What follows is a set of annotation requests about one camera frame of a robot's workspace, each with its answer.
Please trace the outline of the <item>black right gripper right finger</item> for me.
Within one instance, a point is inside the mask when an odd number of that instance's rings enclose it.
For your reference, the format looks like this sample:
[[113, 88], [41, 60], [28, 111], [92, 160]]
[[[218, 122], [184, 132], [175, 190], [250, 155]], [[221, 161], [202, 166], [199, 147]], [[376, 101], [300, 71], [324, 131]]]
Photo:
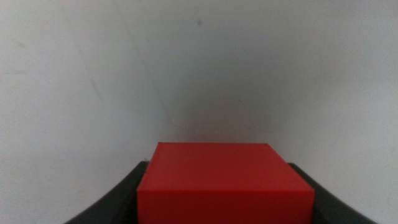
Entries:
[[289, 166], [315, 190], [313, 224], [376, 224], [330, 193], [299, 166], [294, 163], [289, 163]]

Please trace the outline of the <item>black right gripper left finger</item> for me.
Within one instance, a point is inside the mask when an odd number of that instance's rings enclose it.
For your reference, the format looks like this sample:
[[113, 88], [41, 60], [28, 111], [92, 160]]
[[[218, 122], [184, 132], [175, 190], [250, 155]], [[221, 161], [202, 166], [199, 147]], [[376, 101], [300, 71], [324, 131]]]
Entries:
[[66, 224], [137, 223], [137, 187], [149, 165], [141, 161], [106, 195]]

